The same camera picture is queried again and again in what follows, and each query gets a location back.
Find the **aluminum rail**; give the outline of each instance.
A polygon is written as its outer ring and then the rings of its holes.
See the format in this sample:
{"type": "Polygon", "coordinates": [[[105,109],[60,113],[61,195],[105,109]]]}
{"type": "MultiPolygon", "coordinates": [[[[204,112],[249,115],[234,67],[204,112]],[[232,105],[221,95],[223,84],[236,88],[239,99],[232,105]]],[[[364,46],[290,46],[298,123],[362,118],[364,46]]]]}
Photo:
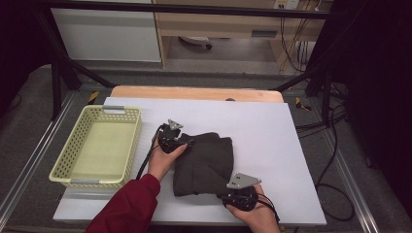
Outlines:
{"type": "Polygon", "coordinates": [[[20,199],[21,195],[29,184],[30,179],[33,177],[34,172],[42,161],[42,158],[45,155],[50,143],[52,142],[55,133],[60,127],[61,122],[64,120],[64,117],[67,115],[76,94],[76,91],[69,92],[62,104],[62,111],[57,116],[57,118],[49,124],[48,129],[46,130],[36,149],[32,152],[11,190],[3,200],[0,206],[0,232],[2,232],[3,228],[6,226],[6,222],[7,220],[9,220],[9,217],[15,209],[18,200],[20,199]]]}
{"type": "MultiPolygon", "coordinates": [[[[321,117],[321,107],[317,101],[310,99],[312,109],[316,117],[319,120],[322,120],[321,117]]],[[[331,151],[333,151],[333,145],[335,142],[335,138],[333,136],[332,130],[330,128],[323,130],[323,133],[326,137],[326,142],[331,151]]],[[[363,231],[366,233],[377,233],[379,232],[378,225],[376,224],[375,218],[373,217],[372,213],[369,211],[369,208],[366,204],[366,201],[361,194],[361,190],[358,187],[358,184],[352,175],[352,172],[345,161],[345,158],[340,151],[339,147],[337,148],[335,163],[337,166],[337,170],[342,178],[342,182],[345,185],[346,191],[348,192],[348,196],[351,198],[352,202],[354,203],[356,213],[358,215],[358,219],[360,221],[360,225],[363,228],[363,231]]]]}

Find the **electrical outlet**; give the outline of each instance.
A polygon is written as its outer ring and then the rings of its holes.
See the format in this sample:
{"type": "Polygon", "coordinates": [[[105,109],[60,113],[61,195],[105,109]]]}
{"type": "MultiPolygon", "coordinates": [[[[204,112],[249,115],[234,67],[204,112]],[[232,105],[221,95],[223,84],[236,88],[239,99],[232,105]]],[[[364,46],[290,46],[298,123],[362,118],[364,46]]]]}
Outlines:
{"type": "Polygon", "coordinates": [[[288,1],[291,1],[291,0],[276,0],[274,9],[286,9],[286,5],[288,4],[288,1]]]}
{"type": "Polygon", "coordinates": [[[297,4],[299,4],[299,0],[288,0],[288,3],[285,5],[285,9],[296,10],[297,4]]]}

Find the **red sleeve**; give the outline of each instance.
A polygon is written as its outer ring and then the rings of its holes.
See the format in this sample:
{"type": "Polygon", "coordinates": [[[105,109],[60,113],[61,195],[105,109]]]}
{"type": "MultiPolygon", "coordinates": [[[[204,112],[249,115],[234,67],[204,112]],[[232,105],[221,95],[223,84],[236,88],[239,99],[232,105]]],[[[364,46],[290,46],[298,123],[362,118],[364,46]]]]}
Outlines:
{"type": "Polygon", "coordinates": [[[160,183],[150,174],[129,181],[91,221],[86,232],[146,232],[159,193],[160,183]]]}

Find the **hand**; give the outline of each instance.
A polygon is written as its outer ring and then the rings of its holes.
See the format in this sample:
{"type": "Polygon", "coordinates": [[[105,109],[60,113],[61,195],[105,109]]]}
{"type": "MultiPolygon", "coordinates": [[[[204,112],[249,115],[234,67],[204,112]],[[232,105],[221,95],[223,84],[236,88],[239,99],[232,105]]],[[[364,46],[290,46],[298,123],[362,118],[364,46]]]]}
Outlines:
{"type": "Polygon", "coordinates": [[[158,145],[158,140],[155,139],[154,149],[149,159],[148,173],[156,177],[160,182],[169,171],[173,161],[185,151],[187,146],[187,144],[184,144],[176,148],[174,151],[166,153],[158,145]]]}
{"type": "MultiPolygon", "coordinates": [[[[257,193],[264,195],[263,189],[259,184],[254,185],[257,193]]],[[[270,203],[264,198],[259,196],[259,200],[270,203]]],[[[276,223],[276,217],[273,212],[257,202],[255,208],[249,212],[243,212],[233,206],[226,205],[226,208],[237,218],[243,220],[254,233],[280,233],[278,224],[276,223]]]]}

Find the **white cabinet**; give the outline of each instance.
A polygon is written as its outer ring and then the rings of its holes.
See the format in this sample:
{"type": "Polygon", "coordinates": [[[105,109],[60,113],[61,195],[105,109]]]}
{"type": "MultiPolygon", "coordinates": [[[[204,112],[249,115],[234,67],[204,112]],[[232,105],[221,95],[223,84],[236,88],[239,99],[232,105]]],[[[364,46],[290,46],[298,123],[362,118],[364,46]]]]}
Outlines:
{"type": "MultiPolygon", "coordinates": [[[[110,1],[152,3],[150,0],[110,1]]],[[[52,9],[52,13],[73,59],[161,61],[153,13],[69,9],[52,9]]]]}

